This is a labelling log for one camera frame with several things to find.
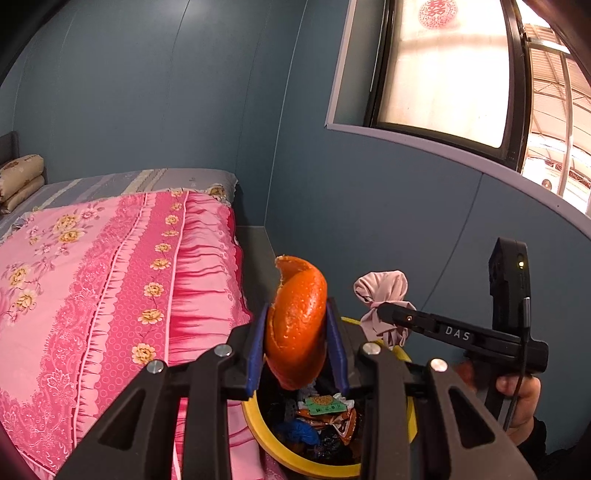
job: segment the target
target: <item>beige pillow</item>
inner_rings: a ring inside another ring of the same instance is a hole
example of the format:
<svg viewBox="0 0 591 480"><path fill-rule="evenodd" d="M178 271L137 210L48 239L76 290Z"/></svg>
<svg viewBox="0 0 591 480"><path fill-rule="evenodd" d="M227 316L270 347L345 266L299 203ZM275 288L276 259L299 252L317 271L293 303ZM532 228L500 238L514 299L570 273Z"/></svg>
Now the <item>beige pillow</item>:
<svg viewBox="0 0 591 480"><path fill-rule="evenodd" d="M39 155L27 155L8 162L0 168L0 202L6 201L42 173L43 159Z"/></svg>
<svg viewBox="0 0 591 480"><path fill-rule="evenodd" d="M31 181L27 180L27 184L18 192L12 195L6 202L0 203L0 213L11 213L22 202L29 198L33 193L45 185L43 177L38 176Z"/></svg>

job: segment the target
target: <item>mattress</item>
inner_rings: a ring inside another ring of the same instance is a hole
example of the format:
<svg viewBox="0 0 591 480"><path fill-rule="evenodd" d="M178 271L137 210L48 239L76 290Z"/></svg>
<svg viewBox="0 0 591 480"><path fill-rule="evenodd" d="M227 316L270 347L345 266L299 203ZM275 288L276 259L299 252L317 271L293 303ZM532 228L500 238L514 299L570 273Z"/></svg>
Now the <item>mattress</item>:
<svg viewBox="0 0 591 480"><path fill-rule="evenodd" d="M33 209L62 207L127 193L171 188L205 190L214 184L224 186L226 199L232 203L236 183L233 174L210 168L158 168L51 183L34 193L12 213L0 215L0 238L23 213Z"/></svg>
<svg viewBox="0 0 591 480"><path fill-rule="evenodd" d="M175 189L45 208L0 245L0 420L39 478L149 361L192 361L250 320L234 229L226 204ZM228 425L235 479L283 478L239 402Z"/></svg>

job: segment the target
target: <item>gray bed sheet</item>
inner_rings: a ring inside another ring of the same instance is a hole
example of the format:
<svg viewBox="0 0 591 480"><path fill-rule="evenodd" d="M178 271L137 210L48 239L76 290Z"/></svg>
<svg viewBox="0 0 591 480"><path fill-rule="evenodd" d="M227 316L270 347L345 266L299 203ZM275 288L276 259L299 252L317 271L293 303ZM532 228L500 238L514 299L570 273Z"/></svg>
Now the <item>gray bed sheet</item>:
<svg viewBox="0 0 591 480"><path fill-rule="evenodd" d="M12 213L0 215L0 238L21 215L33 209L63 207L122 194L170 188L204 190L214 183L225 186L226 199L232 202L236 177L223 170L206 168L158 168L51 183L35 192Z"/></svg>

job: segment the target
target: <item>blue gripper pad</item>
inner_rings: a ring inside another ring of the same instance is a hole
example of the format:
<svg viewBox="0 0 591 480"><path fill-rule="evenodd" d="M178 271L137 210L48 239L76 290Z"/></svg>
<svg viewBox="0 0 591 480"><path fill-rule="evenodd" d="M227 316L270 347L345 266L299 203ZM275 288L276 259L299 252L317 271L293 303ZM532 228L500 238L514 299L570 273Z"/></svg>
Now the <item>blue gripper pad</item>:
<svg viewBox="0 0 591 480"><path fill-rule="evenodd" d="M254 334L252 335L253 340L251 350L246 358L246 393L248 394L248 398L252 398L261 379L263 343L265 339L265 325L267 323L268 311L269 304L265 303L261 314L251 324L251 329L254 329Z"/></svg>
<svg viewBox="0 0 591 480"><path fill-rule="evenodd" d="M346 397L349 394L347 355L337 322L342 322L342 320L337 318L329 300L326 302L326 343L330 366L335 379L335 387Z"/></svg>

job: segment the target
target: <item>pink blanket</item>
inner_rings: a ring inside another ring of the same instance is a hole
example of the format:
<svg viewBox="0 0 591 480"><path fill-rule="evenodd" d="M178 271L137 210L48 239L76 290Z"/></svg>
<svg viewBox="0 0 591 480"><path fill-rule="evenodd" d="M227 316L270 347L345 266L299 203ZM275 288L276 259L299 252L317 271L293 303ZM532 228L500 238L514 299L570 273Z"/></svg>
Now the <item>pink blanket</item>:
<svg viewBox="0 0 591 480"><path fill-rule="evenodd" d="M193 360L249 321L233 231L208 195L142 193L36 212L0 247L0 420L41 479L150 360ZM282 477L239 403L228 416L233 477Z"/></svg>

